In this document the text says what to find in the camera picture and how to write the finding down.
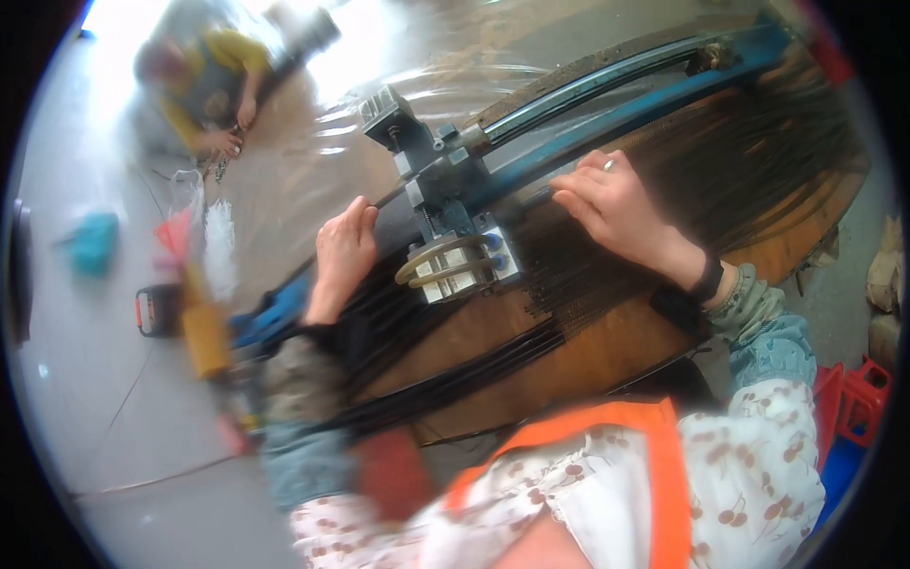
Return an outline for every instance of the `handle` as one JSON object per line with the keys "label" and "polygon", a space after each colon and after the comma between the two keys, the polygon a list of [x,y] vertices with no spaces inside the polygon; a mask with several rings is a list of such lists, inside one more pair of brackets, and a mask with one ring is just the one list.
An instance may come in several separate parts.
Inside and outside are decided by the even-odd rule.
{"label": "handle", "polygon": [[[142,334],[143,336],[145,336],[146,338],[155,338],[156,336],[155,336],[154,330],[149,330],[148,332],[146,332],[145,330],[142,330],[142,310],[139,308],[139,297],[142,296],[143,294],[148,295],[148,292],[151,290],[152,290],[151,287],[145,287],[144,289],[139,289],[136,291],[136,327],[139,328],[139,333]],[[153,314],[152,313],[152,303],[151,303],[151,300],[147,300],[147,302],[148,302],[149,318],[151,319],[152,314]]]}

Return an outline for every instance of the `finger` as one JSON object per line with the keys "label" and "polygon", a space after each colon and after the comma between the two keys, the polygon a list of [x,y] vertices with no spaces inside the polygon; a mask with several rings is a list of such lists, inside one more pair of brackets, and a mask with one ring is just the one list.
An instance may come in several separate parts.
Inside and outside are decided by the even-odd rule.
{"label": "finger", "polygon": [[580,168],[577,172],[575,172],[575,176],[584,176],[586,178],[594,180],[602,186],[609,186],[612,183],[612,177],[615,176],[615,174],[612,173],[612,169],[610,173],[607,173],[602,169],[586,166],[584,168]]}
{"label": "finger", "polygon": [[576,166],[575,169],[597,168],[603,170],[603,167],[607,165],[608,161],[610,161],[609,155],[604,154],[600,150],[592,150],[588,153],[588,156],[579,160],[578,166]]}
{"label": "finger", "polygon": [[557,176],[550,181],[550,185],[557,191],[570,191],[595,207],[597,203],[601,201],[604,192],[608,191],[603,184],[595,182],[587,176],[579,176],[578,174]]}
{"label": "finger", "polygon": [[363,196],[357,196],[354,201],[350,202],[348,209],[345,210],[345,220],[348,227],[354,231],[360,231],[360,220],[363,219],[363,212],[369,207],[369,200]]}
{"label": "finger", "polygon": [[553,194],[553,201],[566,208],[569,215],[578,219],[581,225],[588,230],[588,233],[597,239],[596,236],[601,232],[603,226],[603,218],[601,218],[600,212],[593,205],[569,190],[562,190]]}
{"label": "finger", "polygon": [[376,246],[376,238],[373,236],[373,229],[376,227],[376,217],[378,216],[379,210],[373,206],[369,206],[367,210],[363,212],[363,217],[360,218],[359,243],[361,246]]}
{"label": "finger", "polygon": [[621,150],[613,150],[613,152],[604,156],[606,156],[608,160],[613,161],[613,166],[610,168],[611,172],[632,169],[632,164],[629,163],[629,158],[626,157],[625,152]]}
{"label": "finger", "polygon": [[372,232],[376,227],[376,218],[379,216],[379,210],[374,206],[367,207],[360,218],[360,230]]}

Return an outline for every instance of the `worker's hand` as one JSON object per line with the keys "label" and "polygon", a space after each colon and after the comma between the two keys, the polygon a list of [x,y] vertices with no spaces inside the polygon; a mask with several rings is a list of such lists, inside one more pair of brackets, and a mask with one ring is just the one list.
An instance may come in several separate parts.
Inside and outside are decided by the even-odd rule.
{"label": "worker's hand", "polygon": [[316,236],[318,278],[309,299],[305,324],[334,324],[354,290],[376,260],[373,228],[379,210],[366,198],[326,222]]}
{"label": "worker's hand", "polygon": [[253,125],[253,119],[256,118],[256,99],[253,97],[243,97],[240,103],[240,109],[237,111],[237,124],[244,130],[249,130]]}
{"label": "worker's hand", "polygon": [[236,158],[240,154],[242,144],[243,140],[231,134],[230,130],[219,130],[206,133],[200,146],[220,150],[228,156]]}
{"label": "worker's hand", "polygon": [[[604,171],[610,160],[610,170]],[[658,216],[621,150],[610,154],[594,150],[573,173],[557,176],[550,186],[555,190],[553,201],[606,249],[663,273],[686,290],[702,276],[704,252]],[[685,274],[679,271],[681,260],[688,267]]]}

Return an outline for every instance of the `wrist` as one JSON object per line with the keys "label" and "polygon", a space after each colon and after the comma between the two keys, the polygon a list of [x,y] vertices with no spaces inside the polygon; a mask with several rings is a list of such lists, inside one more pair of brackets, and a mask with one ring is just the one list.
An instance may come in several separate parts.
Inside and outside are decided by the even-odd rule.
{"label": "wrist", "polygon": [[686,239],[678,229],[667,227],[667,237],[650,266],[686,292],[692,290],[704,273],[707,255]]}
{"label": "wrist", "polygon": [[303,317],[303,324],[335,324],[346,303],[347,299],[340,297],[337,288],[326,287],[317,282],[309,296],[309,305]]}

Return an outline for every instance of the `cherry print fabric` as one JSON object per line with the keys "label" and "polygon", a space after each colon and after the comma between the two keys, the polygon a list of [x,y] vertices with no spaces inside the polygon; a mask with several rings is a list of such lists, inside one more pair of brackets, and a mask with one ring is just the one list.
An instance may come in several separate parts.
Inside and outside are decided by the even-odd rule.
{"label": "cherry print fabric", "polygon": [[[739,390],[729,416],[679,422],[692,507],[690,567],[780,567],[824,504],[812,394],[769,380]],[[593,567],[648,567],[651,495],[644,435],[614,425],[502,456],[458,519],[430,504],[385,532],[366,498],[310,501],[290,515],[308,569],[490,567],[546,503]]]}

